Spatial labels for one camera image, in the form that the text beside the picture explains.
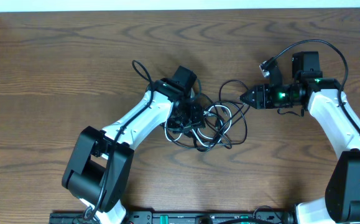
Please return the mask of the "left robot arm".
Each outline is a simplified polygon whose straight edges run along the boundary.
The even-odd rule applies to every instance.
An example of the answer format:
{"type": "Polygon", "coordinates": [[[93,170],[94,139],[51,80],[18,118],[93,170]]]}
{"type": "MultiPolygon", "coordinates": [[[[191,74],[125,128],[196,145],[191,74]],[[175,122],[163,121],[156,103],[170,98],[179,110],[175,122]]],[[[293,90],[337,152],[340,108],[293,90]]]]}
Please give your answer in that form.
{"type": "Polygon", "coordinates": [[[79,135],[62,177],[62,186],[80,199],[86,222],[121,223],[121,204],[134,151],[158,126],[175,134],[193,136],[203,127],[203,110],[196,102],[195,73],[183,66],[172,78],[148,82],[141,101],[130,112],[101,130],[88,126],[79,135]]]}

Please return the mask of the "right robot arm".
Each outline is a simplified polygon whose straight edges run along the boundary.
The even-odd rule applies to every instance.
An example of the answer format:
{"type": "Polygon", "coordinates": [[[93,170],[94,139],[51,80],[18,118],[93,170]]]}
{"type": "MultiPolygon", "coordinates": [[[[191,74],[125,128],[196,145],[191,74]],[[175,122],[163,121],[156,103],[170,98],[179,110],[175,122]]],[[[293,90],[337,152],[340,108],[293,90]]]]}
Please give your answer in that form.
{"type": "Polygon", "coordinates": [[[258,110],[301,106],[318,121],[338,158],[325,196],[296,205],[286,222],[360,223],[360,119],[339,81],[324,78],[318,52],[293,54],[288,85],[277,63],[263,62],[260,68],[269,82],[252,87],[240,100],[258,110]]]}

